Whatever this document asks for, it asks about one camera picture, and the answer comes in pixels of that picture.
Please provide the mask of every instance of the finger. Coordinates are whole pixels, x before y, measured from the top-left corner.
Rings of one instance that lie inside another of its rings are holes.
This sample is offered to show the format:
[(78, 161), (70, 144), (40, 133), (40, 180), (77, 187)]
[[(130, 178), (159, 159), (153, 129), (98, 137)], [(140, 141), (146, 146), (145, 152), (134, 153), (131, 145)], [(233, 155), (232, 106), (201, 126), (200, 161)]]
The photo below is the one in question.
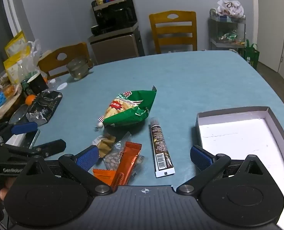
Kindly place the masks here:
[(0, 198), (2, 200), (5, 199), (5, 196), (6, 196), (7, 192), (8, 192), (8, 189), (6, 189), (6, 188), (3, 188), (3, 189), (0, 190)]
[(15, 179), (16, 179), (16, 177), (9, 177), (9, 178), (7, 178), (7, 180), (5, 182), (5, 186), (6, 186), (7, 189), (9, 189), (12, 186), (12, 184), (15, 181)]

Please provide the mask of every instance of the green snack bag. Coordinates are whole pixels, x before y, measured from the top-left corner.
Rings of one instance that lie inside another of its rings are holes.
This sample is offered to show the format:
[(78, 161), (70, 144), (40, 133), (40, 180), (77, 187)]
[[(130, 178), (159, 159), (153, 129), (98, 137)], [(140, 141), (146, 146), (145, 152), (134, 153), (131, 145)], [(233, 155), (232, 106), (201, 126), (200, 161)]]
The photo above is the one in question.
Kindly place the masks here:
[(142, 122), (149, 116), (155, 100), (157, 89), (151, 91), (130, 91), (117, 95), (106, 113), (99, 120), (99, 127), (112, 125), (123, 126)]

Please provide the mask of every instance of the black mug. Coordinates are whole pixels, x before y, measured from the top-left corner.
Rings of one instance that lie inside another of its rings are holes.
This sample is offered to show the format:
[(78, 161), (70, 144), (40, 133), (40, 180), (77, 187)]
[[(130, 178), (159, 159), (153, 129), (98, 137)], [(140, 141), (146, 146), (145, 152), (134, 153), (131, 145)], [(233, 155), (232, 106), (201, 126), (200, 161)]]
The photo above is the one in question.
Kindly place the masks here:
[(48, 86), (43, 79), (41, 73), (36, 73), (27, 81), (29, 88), (34, 92), (35, 95), (48, 89)]

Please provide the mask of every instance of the silver bolt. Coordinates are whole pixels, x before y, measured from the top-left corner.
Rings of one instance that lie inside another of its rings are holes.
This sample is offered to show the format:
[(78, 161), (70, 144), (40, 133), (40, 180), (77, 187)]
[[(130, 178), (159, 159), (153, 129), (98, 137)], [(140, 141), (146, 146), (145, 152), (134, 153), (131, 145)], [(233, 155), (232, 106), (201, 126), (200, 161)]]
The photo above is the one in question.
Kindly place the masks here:
[(107, 185), (98, 185), (95, 187), (95, 191), (97, 193), (106, 193), (109, 191), (109, 187)]
[(194, 187), (188, 184), (181, 185), (179, 190), (183, 193), (191, 193), (194, 191)]

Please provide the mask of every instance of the blue tablecloth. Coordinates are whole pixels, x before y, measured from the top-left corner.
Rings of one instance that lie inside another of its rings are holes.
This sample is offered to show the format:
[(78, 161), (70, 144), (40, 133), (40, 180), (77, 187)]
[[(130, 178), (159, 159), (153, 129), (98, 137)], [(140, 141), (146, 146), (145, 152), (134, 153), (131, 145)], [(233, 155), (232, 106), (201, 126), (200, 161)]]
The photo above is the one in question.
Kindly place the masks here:
[[(284, 129), (284, 104), (264, 79), (238, 54), (231, 51), (167, 53), (127, 59), (96, 66), (93, 73), (68, 85), (49, 123), (40, 127), (36, 145), (63, 139), (65, 153), (77, 154), (100, 135), (97, 119), (114, 97), (126, 91), (151, 90), (157, 95), (144, 124), (129, 127), (132, 141), (141, 143), (146, 157), (143, 170), (132, 185), (178, 187), (196, 174), (190, 148), (197, 142), (196, 115), (199, 112), (242, 106), (269, 106)], [(149, 119), (158, 117), (175, 174), (156, 178)], [(103, 162), (99, 168), (105, 168)]]

